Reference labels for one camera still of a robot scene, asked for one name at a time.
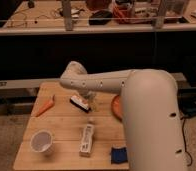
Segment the tabletop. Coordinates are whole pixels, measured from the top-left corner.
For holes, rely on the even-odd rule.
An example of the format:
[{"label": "tabletop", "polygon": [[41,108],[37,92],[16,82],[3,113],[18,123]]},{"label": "tabletop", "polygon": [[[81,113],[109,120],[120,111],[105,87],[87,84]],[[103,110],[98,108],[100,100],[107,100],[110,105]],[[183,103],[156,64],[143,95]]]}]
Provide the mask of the tabletop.
[{"label": "tabletop", "polygon": [[[55,105],[39,117],[33,114],[55,95]],[[31,117],[14,163],[15,170],[128,170],[128,163],[111,164],[111,148],[125,147],[122,122],[111,112],[114,94],[97,93],[96,110],[85,113],[69,102],[74,90],[62,88],[58,82],[40,87]],[[83,127],[93,118],[95,133],[90,157],[79,155]],[[30,148],[30,139],[39,130],[53,134],[53,154],[44,157]]]}]

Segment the wooden table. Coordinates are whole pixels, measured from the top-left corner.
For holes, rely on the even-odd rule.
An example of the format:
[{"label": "wooden table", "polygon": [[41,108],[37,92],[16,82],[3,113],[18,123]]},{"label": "wooden table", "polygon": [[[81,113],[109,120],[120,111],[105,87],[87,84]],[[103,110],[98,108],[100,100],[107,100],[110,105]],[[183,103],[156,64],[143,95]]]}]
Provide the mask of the wooden table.
[{"label": "wooden table", "polygon": [[196,18],[191,16],[191,12],[196,9],[196,0],[191,0],[184,13],[184,18],[191,24],[196,24]]},{"label": "wooden table", "polygon": [[[55,94],[55,106],[40,117],[33,114]],[[58,82],[40,87],[23,141],[14,163],[15,170],[128,170],[128,164],[111,164],[111,147],[124,147],[123,125],[111,113],[113,94],[98,93],[97,111],[85,113],[69,102],[74,90],[62,88]],[[94,118],[95,134],[90,158],[79,156],[83,127]],[[30,149],[30,138],[39,130],[53,134],[54,153],[43,157]]]},{"label": "wooden table", "polygon": [[[57,12],[62,7],[61,1],[36,0],[34,2],[35,7],[28,8],[28,1],[23,1],[3,27],[64,27],[64,19]],[[88,20],[93,12],[86,7],[85,1],[72,1],[71,7],[84,9],[74,25],[79,27],[89,26]],[[117,25],[117,23],[112,20],[109,22],[109,25]]]}]

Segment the dark background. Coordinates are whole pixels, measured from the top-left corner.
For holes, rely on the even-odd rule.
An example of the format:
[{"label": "dark background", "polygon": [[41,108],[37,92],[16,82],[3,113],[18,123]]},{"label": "dark background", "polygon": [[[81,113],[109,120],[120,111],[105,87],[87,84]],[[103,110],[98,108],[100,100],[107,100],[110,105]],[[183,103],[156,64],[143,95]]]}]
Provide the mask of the dark background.
[{"label": "dark background", "polygon": [[196,31],[0,36],[0,80],[59,77],[71,60],[89,73],[160,68],[196,83]]}]

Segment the floor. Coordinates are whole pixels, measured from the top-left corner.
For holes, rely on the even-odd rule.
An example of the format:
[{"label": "floor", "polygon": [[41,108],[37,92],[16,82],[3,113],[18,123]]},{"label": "floor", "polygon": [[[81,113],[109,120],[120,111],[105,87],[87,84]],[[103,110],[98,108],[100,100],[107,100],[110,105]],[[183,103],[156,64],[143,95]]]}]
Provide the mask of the floor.
[{"label": "floor", "polygon": [[0,114],[0,171],[12,171],[29,114]]}]

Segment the red object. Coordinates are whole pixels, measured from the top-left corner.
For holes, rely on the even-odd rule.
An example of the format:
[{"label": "red object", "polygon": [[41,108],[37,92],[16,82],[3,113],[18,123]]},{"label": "red object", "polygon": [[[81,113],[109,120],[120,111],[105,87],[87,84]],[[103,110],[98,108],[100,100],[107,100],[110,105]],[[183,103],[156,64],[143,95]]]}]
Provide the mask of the red object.
[{"label": "red object", "polygon": [[122,120],[122,110],[121,110],[121,101],[120,95],[116,95],[111,102],[112,113],[120,120]]},{"label": "red object", "polygon": [[55,95],[53,95],[51,97],[51,99],[49,99],[48,101],[46,101],[41,108],[35,113],[35,116],[38,117],[40,115],[42,115],[44,112],[46,112],[48,109],[50,109],[51,107],[53,107],[55,104]]}]

